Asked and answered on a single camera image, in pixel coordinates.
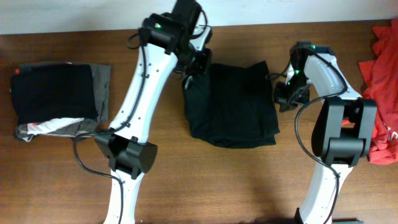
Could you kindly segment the dark green shorts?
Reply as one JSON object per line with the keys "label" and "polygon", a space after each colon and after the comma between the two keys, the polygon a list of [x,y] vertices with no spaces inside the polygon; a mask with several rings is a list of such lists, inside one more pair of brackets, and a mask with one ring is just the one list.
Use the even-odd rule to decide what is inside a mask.
{"label": "dark green shorts", "polygon": [[265,61],[249,67],[213,63],[182,82],[191,137],[216,147],[251,149],[276,144],[279,134]]}

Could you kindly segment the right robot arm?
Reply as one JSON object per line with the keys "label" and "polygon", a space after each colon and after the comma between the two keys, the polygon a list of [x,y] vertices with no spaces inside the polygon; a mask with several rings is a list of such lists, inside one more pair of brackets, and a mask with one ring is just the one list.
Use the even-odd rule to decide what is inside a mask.
{"label": "right robot arm", "polygon": [[[299,224],[332,223],[340,190],[353,167],[369,153],[376,119],[374,100],[355,91],[338,68],[334,51],[311,42],[297,42],[289,51],[274,101],[281,113],[297,109],[295,136],[303,151],[315,161],[308,194],[296,209]],[[305,109],[320,102],[322,108],[308,150],[299,134],[299,119]]]}

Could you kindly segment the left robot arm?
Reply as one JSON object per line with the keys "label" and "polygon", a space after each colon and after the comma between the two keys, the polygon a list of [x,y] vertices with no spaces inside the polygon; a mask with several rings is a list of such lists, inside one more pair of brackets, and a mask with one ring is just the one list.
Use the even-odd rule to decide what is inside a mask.
{"label": "left robot arm", "polygon": [[171,73],[208,71],[212,31],[199,25],[205,12],[195,0],[178,0],[171,12],[151,14],[137,31],[139,57],[123,104],[95,142],[109,160],[111,195],[105,223],[134,223],[140,184],[153,166],[157,146],[148,142],[150,124]]}

